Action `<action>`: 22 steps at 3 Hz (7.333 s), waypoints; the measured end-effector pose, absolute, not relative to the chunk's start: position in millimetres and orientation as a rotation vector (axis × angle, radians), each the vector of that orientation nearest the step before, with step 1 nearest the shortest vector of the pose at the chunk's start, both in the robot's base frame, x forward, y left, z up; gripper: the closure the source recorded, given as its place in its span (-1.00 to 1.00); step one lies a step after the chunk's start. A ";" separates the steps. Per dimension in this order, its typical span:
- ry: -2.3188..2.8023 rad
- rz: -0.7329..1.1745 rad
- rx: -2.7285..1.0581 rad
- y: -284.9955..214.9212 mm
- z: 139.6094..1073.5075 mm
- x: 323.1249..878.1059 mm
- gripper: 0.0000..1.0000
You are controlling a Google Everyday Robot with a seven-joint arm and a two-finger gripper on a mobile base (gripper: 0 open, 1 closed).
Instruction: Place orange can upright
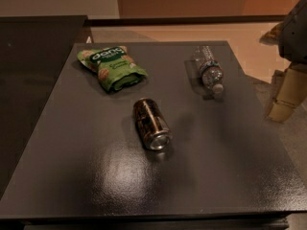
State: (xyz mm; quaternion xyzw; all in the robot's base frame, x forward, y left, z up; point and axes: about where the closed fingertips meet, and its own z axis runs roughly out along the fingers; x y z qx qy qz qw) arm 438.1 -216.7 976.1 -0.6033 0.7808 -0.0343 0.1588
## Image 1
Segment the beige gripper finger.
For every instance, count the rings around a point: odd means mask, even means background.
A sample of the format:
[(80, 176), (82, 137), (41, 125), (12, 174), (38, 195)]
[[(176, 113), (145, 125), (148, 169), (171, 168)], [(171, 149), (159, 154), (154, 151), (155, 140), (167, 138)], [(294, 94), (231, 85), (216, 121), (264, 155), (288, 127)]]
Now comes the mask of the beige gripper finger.
[(260, 37), (259, 41), (267, 45), (277, 45), (279, 43), (282, 29), (283, 29), (283, 22), (280, 22), (276, 24), (273, 28), (271, 28), (269, 31), (264, 33)]
[(284, 123), (307, 98), (307, 64), (291, 63), (285, 71), (275, 70), (265, 116)]

